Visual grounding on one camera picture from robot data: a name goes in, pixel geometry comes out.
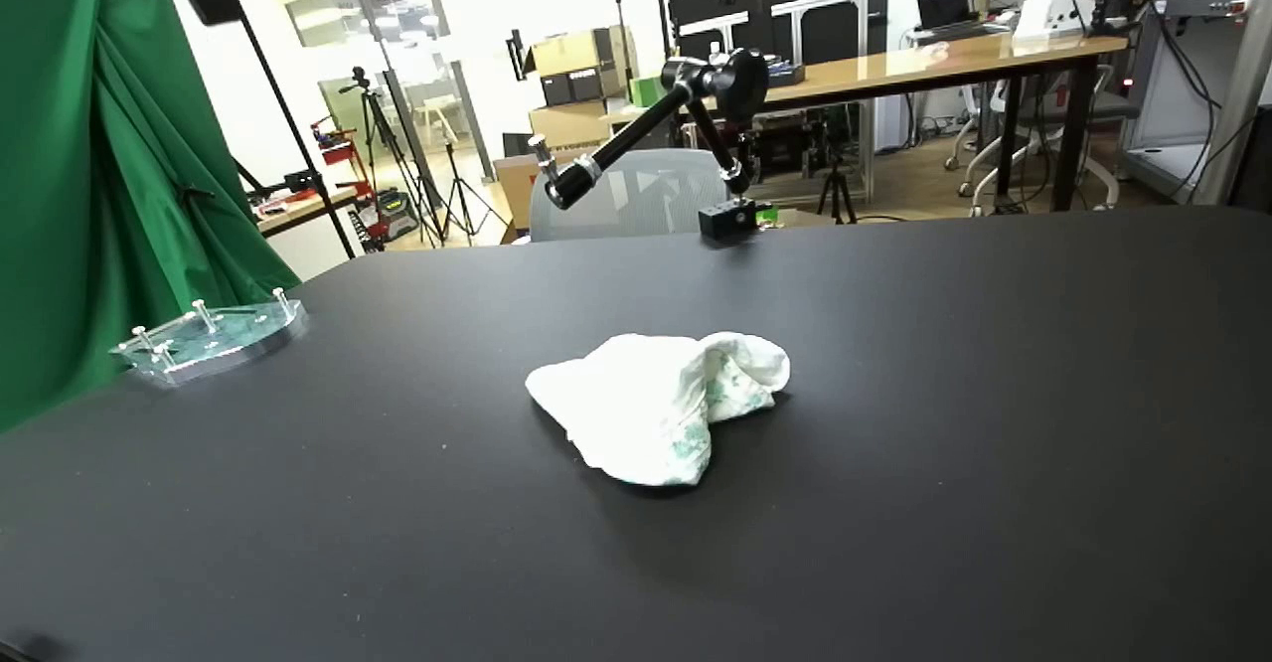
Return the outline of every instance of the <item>crumpled white towel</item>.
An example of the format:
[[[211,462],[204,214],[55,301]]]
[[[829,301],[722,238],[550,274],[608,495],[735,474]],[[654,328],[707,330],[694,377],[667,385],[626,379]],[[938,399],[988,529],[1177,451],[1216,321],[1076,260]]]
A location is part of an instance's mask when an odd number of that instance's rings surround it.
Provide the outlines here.
[[[696,485],[711,460],[707,424],[772,406],[789,379],[786,351],[758,336],[625,334],[537,368],[525,388],[593,468],[640,485]]]

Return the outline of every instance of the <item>tripod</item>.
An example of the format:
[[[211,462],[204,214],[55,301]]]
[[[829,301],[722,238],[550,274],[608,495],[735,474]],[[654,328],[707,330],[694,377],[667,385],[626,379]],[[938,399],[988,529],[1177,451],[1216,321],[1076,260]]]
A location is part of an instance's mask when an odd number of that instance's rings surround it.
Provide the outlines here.
[[[857,211],[852,209],[852,196],[848,195],[848,178],[840,172],[840,163],[843,159],[840,155],[840,149],[831,144],[831,123],[828,122],[822,123],[822,150],[826,151],[826,158],[831,163],[831,172],[826,174],[826,183],[822,185],[822,199],[817,204],[817,214],[822,214],[826,208],[826,196],[829,194],[831,216],[834,218],[834,224],[842,225],[840,196],[843,196],[843,205],[848,210],[848,222],[857,224]]]
[[[366,80],[366,71],[359,66],[354,66],[354,85],[346,85],[340,92],[346,93],[354,88],[363,88],[363,129],[366,132],[366,163],[371,171],[370,185],[371,194],[375,197],[375,209],[379,210],[380,194],[375,182],[375,150],[373,149],[373,144],[375,134],[379,131],[380,143],[389,151],[394,164],[397,164],[402,182],[406,183],[408,199],[413,200],[416,216],[420,220],[420,242],[424,242],[425,236],[427,236],[430,246],[445,247],[446,234],[438,220],[438,213],[429,204],[420,181],[411,174],[411,169],[406,164],[406,154],[402,153],[402,146],[398,145],[397,134],[393,132],[388,120],[384,117],[384,109],[380,108],[380,97],[377,92],[371,90],[371,81]]]
[[[495,208],[486,199],[482,197],[471,185],[468,185],[464,178],[459,177],[459,168],[455,166],[455,146],[449,140],[446,141],[446,159],[450,160],[450,172],[455,174],[455,178],[450,181],[450,196],[446,197],[446,228],[450,228],[450,223],[454,222],[459,230],[464,233],[468,238],[468,247],[473,246],[473,237],[481,232],[481,228],[486,224],[486,219],[495,215],[495,219],[504,223],[504,229],[508,229],[508,220],[500,216],[495,211]],[[481,222],[473,225],[472,214],[468,213],[468,200],[464,199],[464,190],[467,190],[478,202],[486,205],[486,214],[482,215]],[[455,219],[455,209],[452,204],[455,201],[455,194],[459,194],[459,211],[463,214],[463,220]]]

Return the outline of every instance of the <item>black tabletop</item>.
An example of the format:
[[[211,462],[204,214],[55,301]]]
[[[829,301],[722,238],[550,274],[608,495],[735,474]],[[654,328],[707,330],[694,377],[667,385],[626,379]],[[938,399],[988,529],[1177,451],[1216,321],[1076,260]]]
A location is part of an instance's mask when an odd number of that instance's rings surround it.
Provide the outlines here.
[[[84,661],[1266,659],[1272,219],[1163,208],[377,255],[312,331],[0,437],[0,637]],[[523,386],[786,348],[696,489]]]

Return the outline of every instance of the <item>green fabric backdrop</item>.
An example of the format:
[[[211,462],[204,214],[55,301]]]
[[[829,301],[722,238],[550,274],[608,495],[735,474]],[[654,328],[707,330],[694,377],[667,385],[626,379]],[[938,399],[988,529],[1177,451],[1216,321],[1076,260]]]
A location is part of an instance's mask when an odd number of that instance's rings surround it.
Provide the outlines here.
[[[4,430],[116,376],[107,349],[131,327],[298,280],[248,214],[172,0],[0,1],[15,27],[0,56]]]

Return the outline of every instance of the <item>gray mesh chair back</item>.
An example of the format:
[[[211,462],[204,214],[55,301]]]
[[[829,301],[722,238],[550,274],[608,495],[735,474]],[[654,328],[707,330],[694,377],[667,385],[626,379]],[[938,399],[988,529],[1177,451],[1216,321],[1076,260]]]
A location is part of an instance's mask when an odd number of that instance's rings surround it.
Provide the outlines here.
[[[706,150],[632,150],[569,210],[548,200],[544,180],[530,191],[530,242],[698,232],[698,210],[729,196]]]

